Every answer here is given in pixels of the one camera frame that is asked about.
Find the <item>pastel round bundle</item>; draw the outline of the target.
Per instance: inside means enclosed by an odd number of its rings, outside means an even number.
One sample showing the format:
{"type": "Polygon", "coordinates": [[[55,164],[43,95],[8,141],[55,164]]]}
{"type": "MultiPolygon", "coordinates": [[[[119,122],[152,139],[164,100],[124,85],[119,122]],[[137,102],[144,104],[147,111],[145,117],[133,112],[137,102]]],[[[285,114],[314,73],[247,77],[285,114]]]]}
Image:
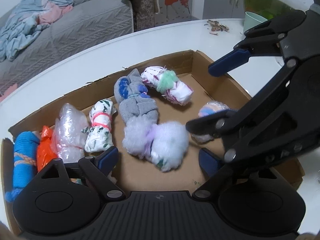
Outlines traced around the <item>pastel round bundle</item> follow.
{"type": "MultiPolygon", "coordinates": [[[[204,116],[208,116],[220,111],[224,111],[229,109],[229,107],[227,105],[225,105],[222,102],[218,102],[218,101],[210,101],[208,103],[206,103],[198,112],[198,117],[204,117],[204,116]]],[[[205,144],[209,141],[214,140],[214,137],[212,137],[209,134],[205,134],[205,135],[195,135],[195,134],[191,134],[191,136],[193,137],[193,139],[195,141],[197,141],[200,144],[205,144]]]]}

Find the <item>white floral bundle red band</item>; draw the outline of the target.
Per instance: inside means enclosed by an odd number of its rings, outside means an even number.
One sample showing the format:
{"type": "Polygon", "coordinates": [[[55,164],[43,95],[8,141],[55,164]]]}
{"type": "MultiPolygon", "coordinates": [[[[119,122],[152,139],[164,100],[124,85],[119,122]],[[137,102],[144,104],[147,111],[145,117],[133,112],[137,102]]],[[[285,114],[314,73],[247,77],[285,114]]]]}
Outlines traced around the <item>white floral bundle red band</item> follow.
{"type": "Polygon", "coordinates": [[[82,131],[87,133],[84,146],[86,153],[104,152],[113,146],[112,115],[117,110],[110,99],[97,101],[89,112],[91,125],[82,131]]]}

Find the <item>clear plastic bundle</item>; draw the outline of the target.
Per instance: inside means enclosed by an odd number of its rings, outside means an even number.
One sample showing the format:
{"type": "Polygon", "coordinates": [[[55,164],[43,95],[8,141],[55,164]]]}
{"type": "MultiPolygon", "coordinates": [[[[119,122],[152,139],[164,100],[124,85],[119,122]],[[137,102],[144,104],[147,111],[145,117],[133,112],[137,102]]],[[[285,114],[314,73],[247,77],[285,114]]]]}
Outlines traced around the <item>clear plastic bundle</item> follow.
{"type": "Polygon", "coordinates": [[[84,146],[89,127],[84,113],[70,103],[60,109],[59,118],[55,120],[52,149],[64,163],[77,163],[85,156],[84,146]]]}

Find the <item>white fluffy purple bundle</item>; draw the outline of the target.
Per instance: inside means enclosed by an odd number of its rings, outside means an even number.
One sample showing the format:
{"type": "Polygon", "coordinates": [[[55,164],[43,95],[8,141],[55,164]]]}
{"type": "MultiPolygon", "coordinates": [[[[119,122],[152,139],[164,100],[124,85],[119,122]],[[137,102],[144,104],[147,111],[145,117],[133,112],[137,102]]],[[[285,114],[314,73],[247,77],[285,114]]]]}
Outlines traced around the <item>white fluffy purple bundle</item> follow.
{"type": "Polygon", "coordinates": [[[122,145],[129,154],[169,172],[181,165],[188,150],[189,134],[177,121],[156,124],[146,116],[136,116],[126,123],[122,145]]]}

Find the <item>orange plastic bundle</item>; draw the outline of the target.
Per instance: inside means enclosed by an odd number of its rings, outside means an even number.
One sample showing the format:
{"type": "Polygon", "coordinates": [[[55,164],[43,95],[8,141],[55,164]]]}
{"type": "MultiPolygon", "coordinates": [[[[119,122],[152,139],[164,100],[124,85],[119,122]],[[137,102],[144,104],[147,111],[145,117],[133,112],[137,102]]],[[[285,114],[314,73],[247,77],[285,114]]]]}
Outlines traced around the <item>orange plastic bundle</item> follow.
{"type": "Polygon", "coordinates": [[[53,130],[43,126],[41,139],[36,152],[37,171],[40,172],[52,159],[57,158],[57,153],[52,147],[53,130]]]}

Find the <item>grey blue sock bundle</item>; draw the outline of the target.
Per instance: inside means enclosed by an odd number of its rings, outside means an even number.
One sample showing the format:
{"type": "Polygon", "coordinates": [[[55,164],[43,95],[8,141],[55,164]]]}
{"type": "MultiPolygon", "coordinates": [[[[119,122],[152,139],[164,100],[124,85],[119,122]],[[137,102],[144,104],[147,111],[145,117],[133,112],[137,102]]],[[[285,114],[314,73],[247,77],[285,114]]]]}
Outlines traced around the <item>grey blue sock bundle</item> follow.
{"type": "Polygon", "coordinates": [[[146,116],[153,123],[158,121],[158,107],[148,95],[138,69],[133,69],[127,76],[120,77],[114,85],[114,96],[119,113],[126,124],[132,117],[146,116]]]}

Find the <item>mint green cup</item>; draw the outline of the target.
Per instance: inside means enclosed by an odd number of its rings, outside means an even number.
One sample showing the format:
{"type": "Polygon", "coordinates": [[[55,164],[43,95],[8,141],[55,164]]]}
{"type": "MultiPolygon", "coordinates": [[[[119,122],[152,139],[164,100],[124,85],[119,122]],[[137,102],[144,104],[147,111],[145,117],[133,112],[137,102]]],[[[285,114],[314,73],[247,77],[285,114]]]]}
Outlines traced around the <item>mint green cup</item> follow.
{"type": "Polygon", "coordinates": [[[266,22],[267,19],[263,16],[260,16],[254,12],[245,12],[245,19],[244,19],[244,29],[243,32],[246,32],[248,29],[251,29],[263,22],[266,22]]]}

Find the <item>shallow cardboard box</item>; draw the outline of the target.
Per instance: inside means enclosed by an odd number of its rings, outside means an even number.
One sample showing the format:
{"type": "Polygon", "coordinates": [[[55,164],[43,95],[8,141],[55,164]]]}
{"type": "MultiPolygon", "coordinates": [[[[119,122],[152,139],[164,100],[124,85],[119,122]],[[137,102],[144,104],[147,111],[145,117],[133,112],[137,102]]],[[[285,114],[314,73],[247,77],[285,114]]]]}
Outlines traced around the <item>shallow cardboard box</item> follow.
{"type": "MultiPolygon", "coordinates": [[[[136,65],[142,70],[164,64],[194,89],[191,103],[174,106],[155,91],[150,95],[159,109],[159,122],[183,124],[198,119],[212,97],[194,72],[208,74],[210,60],[201,52],[183,51],[136,65]]],[[[140,161],[122,147],[124,123],[113,121],[119,152],[117,186],[126,198],[105,201],[79,178],[71,178],[62,161],[52,161],[17,199],[5,206],[9,228],[26,239],[295,239],[305,215],[297,191],[275,166],[226,163],[221,138],[207,146],[194,142],[177,171],[163,173],[140,161]],[[210,201],[197,201],[193,192],[206,181],[199,151],[207,148],[223,161],[222,188],[210,201]]]]}

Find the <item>pink child stool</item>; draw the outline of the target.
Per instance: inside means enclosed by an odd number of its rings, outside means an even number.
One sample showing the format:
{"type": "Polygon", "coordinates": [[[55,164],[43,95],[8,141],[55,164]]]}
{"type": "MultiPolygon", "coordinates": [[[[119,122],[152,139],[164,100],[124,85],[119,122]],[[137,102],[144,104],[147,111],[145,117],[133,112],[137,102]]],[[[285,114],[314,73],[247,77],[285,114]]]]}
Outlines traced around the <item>pink child stool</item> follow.
{"type": "Polygon", "coordinates": [[[13,93],[18,88],[18,84],[13,84],[10,86],[3,95],[0,96],[0,102],[2,102],[4,99],[6,99],[11,93],[13,93]]]}

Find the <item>grey sofa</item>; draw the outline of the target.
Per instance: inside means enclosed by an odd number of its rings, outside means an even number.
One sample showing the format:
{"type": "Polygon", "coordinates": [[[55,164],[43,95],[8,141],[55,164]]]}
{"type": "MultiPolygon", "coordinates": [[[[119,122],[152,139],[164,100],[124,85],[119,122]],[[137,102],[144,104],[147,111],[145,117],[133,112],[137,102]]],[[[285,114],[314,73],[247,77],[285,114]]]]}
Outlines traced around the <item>grey sofa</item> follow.
{"type": "Polygon", "coordinates": [[[157,0],[73,0],[73,9],[41,31],[14,61],[1,62],[1,95],[97,44],[153,28],[157,0]]]}

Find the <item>pink cloth on sofa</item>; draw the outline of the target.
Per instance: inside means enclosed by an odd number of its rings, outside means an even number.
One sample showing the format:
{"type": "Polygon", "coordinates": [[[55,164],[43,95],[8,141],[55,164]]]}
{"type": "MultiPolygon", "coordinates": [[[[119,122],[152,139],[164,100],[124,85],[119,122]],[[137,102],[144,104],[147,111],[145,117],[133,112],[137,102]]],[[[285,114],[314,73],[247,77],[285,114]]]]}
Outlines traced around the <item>pink cloth on sofa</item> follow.
{"type": "Polygon", "coordinates": [[[58,6],[53,2],[48,2],[37,17],[38,24],[52,24],[59,20],[64,14],[73,9],[72,5],[58,6]]]}

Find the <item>light blue blanket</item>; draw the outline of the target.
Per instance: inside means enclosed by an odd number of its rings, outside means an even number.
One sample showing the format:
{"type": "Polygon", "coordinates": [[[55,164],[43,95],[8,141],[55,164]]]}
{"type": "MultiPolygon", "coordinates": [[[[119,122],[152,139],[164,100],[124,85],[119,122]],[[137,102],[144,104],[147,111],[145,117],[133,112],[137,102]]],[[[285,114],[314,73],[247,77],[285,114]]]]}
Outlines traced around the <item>light blue blanket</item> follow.
{"type": "Polygon", "coordinates": [[[73,0],[21,0],[1,27],[1,61],[14,61],[50,24],[38,24],[37,17],[48,2],[74,5],[73,0]]]}

